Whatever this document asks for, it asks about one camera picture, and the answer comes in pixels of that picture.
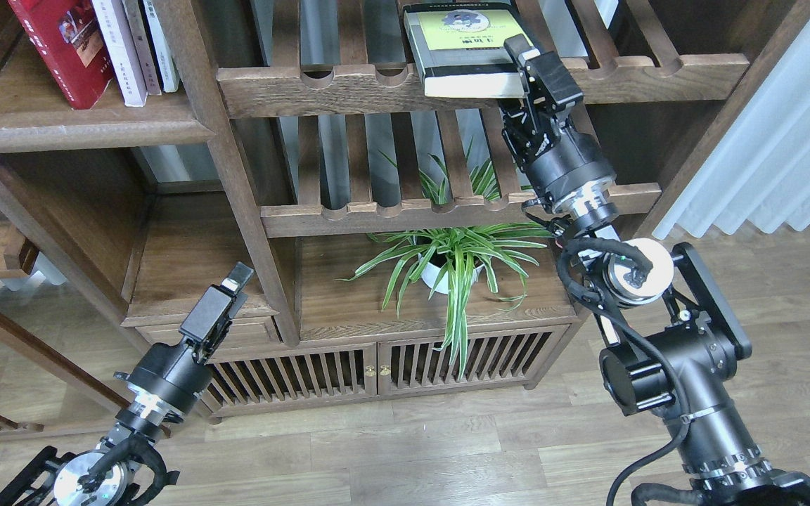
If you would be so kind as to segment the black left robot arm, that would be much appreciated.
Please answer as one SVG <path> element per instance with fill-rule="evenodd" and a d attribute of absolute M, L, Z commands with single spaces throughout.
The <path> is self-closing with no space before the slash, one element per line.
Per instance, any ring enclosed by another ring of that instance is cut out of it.
<path fill-rule="evenodd" d="M 96 448 L 57 456 L 45 446 L 0 492 L 0 505 L 145 505 L 178 480 L 155 450 L 160 425 L 181 423 L 212 381 L 207 362 L 225 339 L 254 271 L 237 263 L 211 285 L 174 345 L 153 344 L 131 372 L 116 372 L 135 397 Z"/>

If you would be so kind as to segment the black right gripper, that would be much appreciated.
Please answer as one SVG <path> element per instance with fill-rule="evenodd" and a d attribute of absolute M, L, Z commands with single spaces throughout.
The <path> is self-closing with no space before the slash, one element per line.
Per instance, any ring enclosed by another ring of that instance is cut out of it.
<path fill-rule="evenodd" d="M 585 197 L 604 204 L 616 173 L 592 135 L 571 119 L 583 93 L 556 53 L 541 53 L 524 34 L 505 39 L 525 94 L 501 100 L 503 137 L 536 203 L 547 212 L 574 212 Z"/>

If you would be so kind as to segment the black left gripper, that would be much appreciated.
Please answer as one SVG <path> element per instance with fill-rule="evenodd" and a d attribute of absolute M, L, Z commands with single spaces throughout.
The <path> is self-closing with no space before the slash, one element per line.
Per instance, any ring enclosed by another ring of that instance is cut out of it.
<path fill-rule="evenodd" d="M 179 328 L 174 345 L 155 343 L 130 372 L 117 372 L 136 394 L 119 422 L 182 422 L 212 380 L 206 362 L 225 339 L 244 304 L 254 269 L 235 263 L 220 285 L 211 285 Z"/>

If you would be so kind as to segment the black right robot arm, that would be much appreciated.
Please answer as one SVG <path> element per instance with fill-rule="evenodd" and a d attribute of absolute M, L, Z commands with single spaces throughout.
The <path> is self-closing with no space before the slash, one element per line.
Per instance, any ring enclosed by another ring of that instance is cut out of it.
<path fill-rule="evenodd" d="M 810 505 L 810 477 L 764 457 L 724 388 L 752 345 L 697 250 L 613 235 L 618 211 L 605 189 L 616 174 L 570 116 L 582 90 L 556 52 L 521 34 L 504 47 L 524 93 L 499 103 L 503 137 L 536 193 L 526 206 L 551 215 L 541 224 L 560 243 L 560 281 L 599 324 L 605 390 L 624 415 L 650 411 L 671 434 L 617 475 L 605 502 L 635 471 L 677 451 L 689 489 L 642 483 L 634 505 Z"/>

